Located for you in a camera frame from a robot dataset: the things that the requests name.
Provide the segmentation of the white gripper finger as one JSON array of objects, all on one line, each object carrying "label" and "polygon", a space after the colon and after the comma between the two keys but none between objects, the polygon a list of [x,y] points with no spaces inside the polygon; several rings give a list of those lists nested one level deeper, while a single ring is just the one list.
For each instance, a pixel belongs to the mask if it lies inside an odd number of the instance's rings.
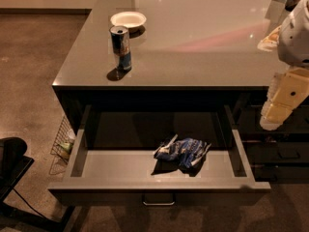
[{"label": "white gripper finger", "polygon": [[267,100],[261,111],[262,116],[282,116],[284,114],[284,106],[278,100],[284,84],[284,77],[284,74],[276,72],[270,81],[267,91]]},{"label": "white gripper finger", "polygon": [[269,121],[267,118],[265,117],[261,117],[260,119],[260,126],[263,130],[266,131],[275,131],[280,127],[280,124],[278,123],[273,123],[271,121]]}]

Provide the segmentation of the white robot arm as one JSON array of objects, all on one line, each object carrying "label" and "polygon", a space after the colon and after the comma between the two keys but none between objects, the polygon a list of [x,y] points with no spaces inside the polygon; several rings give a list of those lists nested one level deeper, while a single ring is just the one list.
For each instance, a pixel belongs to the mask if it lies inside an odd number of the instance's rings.
[{"label": "white robot arm", "polygon": [[309,96],[309,0],[300,0],[280,26],[258,43],[258,48],[276,49],[289,67],[271,80],[260,126],[275,131]]}]

